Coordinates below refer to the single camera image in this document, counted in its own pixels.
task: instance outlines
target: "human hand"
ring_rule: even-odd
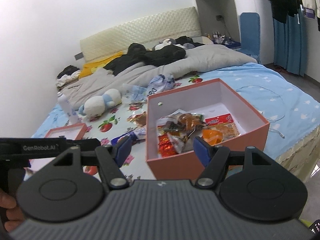
[[[4,224],[4,228],[8,232],[17,228],[25,220],[16,200],[2,189],[0,189],[0,207],[7,209],[6,215],[9,221]]]

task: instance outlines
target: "white cable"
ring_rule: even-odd
[[[240,87],[240,88],[238,88],[238,89],[236,90],[236,92],[238,92],[238,91],[239,91],[240,89],[242,89],[242,88],[247,88],[247,87],[259,87],[259,88],[263,88],[263,89],[265,89],[265,90],[271,91],[272,93],[274,93],[275,95],[277,95],[277,96],[281,99],[281,101],[282,101],[282,103],[283,103],[283,106],[284,106],[284,115],[283,115],[281,118],[277,119],[277,120],[271,120],[271,119],[268,119],[268,118],[265,117],[265,119],[267,119],[270,123],[278,122],[278,121],[280,121],[281,119],[283,119],[283,118],[285,117],[286,107],[285,107],[285,103],[284,103],[281,95],[277,94],[276,92],[274,92],[274,91],[272,91],[272,90],[270,90],[270,89],[267,89],[267,88],[264,88],[264,87],[261,87],[261,86],[256,86],[256,85]],[[276,130],[276,129],[273,129],[273,128],[269,128],[269,130],[270,130],[271,132],[273,131],[273,132],[278,133],[278,134],[281,136],[281,138],[283,138],[283,139],[285,138],[285,136],[284,136],[280,131],[278,131],[278,130]]]

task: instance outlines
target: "white plush toy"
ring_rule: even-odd
[[[121,94],[117,89],[109,89],[102,96],[89,98],[79,107],[79,114],[89,118],[101,116],[105,110],[121,103]]]
[[[168,46],[168,45],[171,45],[172,44],[172,41],[170,41],[172,39],[165,39],[164,41],[162,41],[162,43],[158,44],[155,46],[154,50],[158,50],[158,49],[162,49],[164,46]],[[178,46],[180,48],[183,48],[185,49],[186,47],[185,46],[182,46],[180,44],[172,44],[174,46]]]

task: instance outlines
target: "bed headboard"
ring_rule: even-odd
[[[195,7],[158,13],[114,26],[81,40],[80,47],[88,62],[126,51],[133,42],[151,49],[163,39],[176,39],[184,35],[201,36]]]

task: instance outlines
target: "pink box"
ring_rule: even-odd
[[[231,113],[240,136],[221,144],[234,151],[243,151],[246,146],[260,150],[265,147],[269,122],[219,78],[151,95],[148,97],[146,161],[157,179],[196,179],[204,169],[193,151],[165,158],[158,154],[156,122],[177,109],[203,113],[205,119]]]
[[[45,135],[45,138],[57,138],[59,136],[64,136],[71,140],[81,140],[86,130],[87,125],[85,123],[76,123],[73,125],[50,129]]]

